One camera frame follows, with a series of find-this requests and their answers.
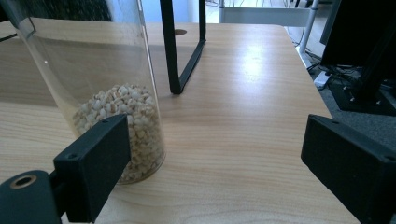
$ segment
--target glass jar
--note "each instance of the glass jar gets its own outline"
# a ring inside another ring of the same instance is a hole
[[[165,152],[140,0],[0,2],[75,136],[127,114],[132,159],[119,183],[152,175]]]

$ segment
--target monitor stand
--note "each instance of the monitor stand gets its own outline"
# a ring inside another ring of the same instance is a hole
[[[329,89],[341,110],[396,116],[396,109],[380,91],[376,93],[375,100],[363,101],[357,100],[353,90],[344,85],[331,84]]]

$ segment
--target cylindrical container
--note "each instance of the cylindrical container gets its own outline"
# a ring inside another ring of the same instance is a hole
[[[140,0],[0,2],[76,137],[128,114],[132,160],[119,183],[153,174],[165,152]]]

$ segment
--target light wood tabletop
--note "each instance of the light wood tabletop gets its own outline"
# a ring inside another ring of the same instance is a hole
[[[176,28],[187,31],[181,69],[198,27]],[[96,223],[358,223],[300,158],[308,114],[330,113],[285,29],[208,24],[206,39],[172,95],[162,27],[148,25],[166,158],[148,179],[117,185]],[[74,140],[22,41],[0,42],[0,182],[51,172]]]

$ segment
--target floor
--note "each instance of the floor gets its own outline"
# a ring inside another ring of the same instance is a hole
[[[224,0],[226,7],[295,7],[296,1],[291,0]],[[306,1],[300,1],[298,7],[304,8]],[[314,25],[308,39],[307,49],[321,57],[324,50],[319,40],[326,24],[327,17],[331,11],[331,5],[319,4]],[[206,1],[206,22],[219,23],[219,0]],[[290,35],[290,41],[299,43],[301,41],[304,28],[285,27]]]

